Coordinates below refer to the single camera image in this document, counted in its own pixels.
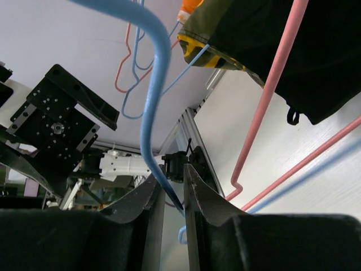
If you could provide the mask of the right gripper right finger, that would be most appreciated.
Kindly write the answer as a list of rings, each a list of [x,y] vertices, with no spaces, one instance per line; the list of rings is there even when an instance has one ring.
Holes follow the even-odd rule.
[[[191,270],[359,270],[360,222],[348,215],[249,215],[184,166]]]

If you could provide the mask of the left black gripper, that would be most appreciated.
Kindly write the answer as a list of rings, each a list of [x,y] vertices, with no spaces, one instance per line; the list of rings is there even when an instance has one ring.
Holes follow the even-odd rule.
[[[75,169],[97,139],[99,125],[76,109],[80,105],[112,130],[119,111],[55,64],[44,78],[6,112],[6,132],[35,147],[32,158],[1,142],[1,164],[62,197],[62,175],[54,169]]]

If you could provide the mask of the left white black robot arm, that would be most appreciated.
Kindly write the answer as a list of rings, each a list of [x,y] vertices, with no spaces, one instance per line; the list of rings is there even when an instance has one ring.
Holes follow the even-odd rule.
[[[100,124],[117,129],[119,113],[62,66],[34,87],[1,65],[1,164],[64,197],[70,178],[114,181],[148,176],[140,156],[93,147]]]

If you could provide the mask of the blue hanger with camouflage trousers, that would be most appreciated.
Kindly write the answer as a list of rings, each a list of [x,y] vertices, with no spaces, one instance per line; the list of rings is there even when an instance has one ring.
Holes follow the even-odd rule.
[[[163,23],[155,14],[150,12],[149,9],[132,1],[76,1],[76,4],[137,25],[151,38],[155,61],[149,82],[147,98],[144,104],[143,119],[140,125],[140,152],[158,183],[167,192],[179,212],[184,214],[183,207],[178,197],[170,187],[165,174],[162,173],[160,167],[157,165],[151,150],[151,132],[171,58],[170,40]],[[274,196],[263,202],[259,201],[257,206],[250,208],[247,211],[250,214],[259,212],[274,201],[291,192],[297,186],[303,184],[317,174],[324,172],[327,168],[338,163],[348,155],[355,153],[359,149],[360,140],[350,143],[317,167],[306,172],[303,176],[286,186]]]

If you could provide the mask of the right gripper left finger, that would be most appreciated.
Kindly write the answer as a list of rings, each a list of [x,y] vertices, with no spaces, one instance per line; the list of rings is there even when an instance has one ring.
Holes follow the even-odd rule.
[[[159,270],[165,193],[154,176],[101,211],[1,211],[2,270]]]

